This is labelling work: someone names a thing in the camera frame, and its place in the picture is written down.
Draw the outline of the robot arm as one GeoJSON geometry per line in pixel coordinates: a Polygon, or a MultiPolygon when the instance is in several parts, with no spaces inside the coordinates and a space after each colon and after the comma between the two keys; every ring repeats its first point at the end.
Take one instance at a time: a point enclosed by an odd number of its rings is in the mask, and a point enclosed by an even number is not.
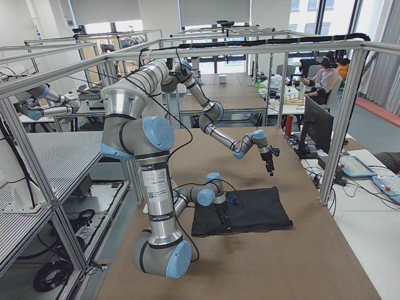
{"type": "Polygon", "coordinates": [[[175,88],[180,82],[195,82],[186,66],[155,59],[101,91],[106,102],[101,152],[140,165],[141,187],[147,201],[150,227],[134,242],[133,263],[144,273],[173,279],[185,275],[192,259],[192,247],[176,225],[188,203],[213,206],[222,225],[231,228],[218,174],[210,174],[203,187],[173,194],[168,157],[174,145],[174,131],[160,114],[143,114],[146,106],[156,103],[154,98],[159,92],[175,88]]]}
{"type": "Polygon", "coordinates": [[[242,159],[253,146],[257,146],[261,159],[265,162],[266,171],[273,176],[273,157],[278,157],[280,150],[269,145],[265,131],[257,129],[245,134],[240,141],[231,138],[216,127],[216,123],[222,119],[224,114],[222,104],[208,98],[189,67],[182,63],[172,62],[171,59],[163,61],[162,64],[166,67],[167,74],[162,79],[161,89],[167,91],[176,88],[178,84],[185,85],[201,106],[202,114],[199,117],[201,131],[229,148],[237,159],[242,159]]]}

